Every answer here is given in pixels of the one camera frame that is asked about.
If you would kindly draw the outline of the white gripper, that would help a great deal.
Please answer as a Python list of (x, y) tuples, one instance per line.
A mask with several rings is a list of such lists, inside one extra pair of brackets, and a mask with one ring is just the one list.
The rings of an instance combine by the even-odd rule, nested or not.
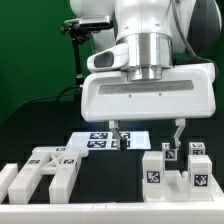
[(214, 80), (212, 63), (165, 69), (160, 80), (130, 82), (121, 71), (91, 74), (83, 85), (81, 114), (88, 122), (110, 121), (120, 151), (127, 150), (127, 139), (119, 133), (119, 121), (176, 119), (170, 147), (178, 150), (185, 118), (215, 112)]

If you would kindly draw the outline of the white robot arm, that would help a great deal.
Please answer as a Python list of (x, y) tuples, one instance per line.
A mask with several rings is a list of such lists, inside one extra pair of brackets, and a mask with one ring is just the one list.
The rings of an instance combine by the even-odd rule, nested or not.
[(211, 116), (216, 67), (198, 57), (221, 31), (216, 0), (70, 0), (73, 29), (90, 32), (96, 52), (82, 92), (88, 122)]

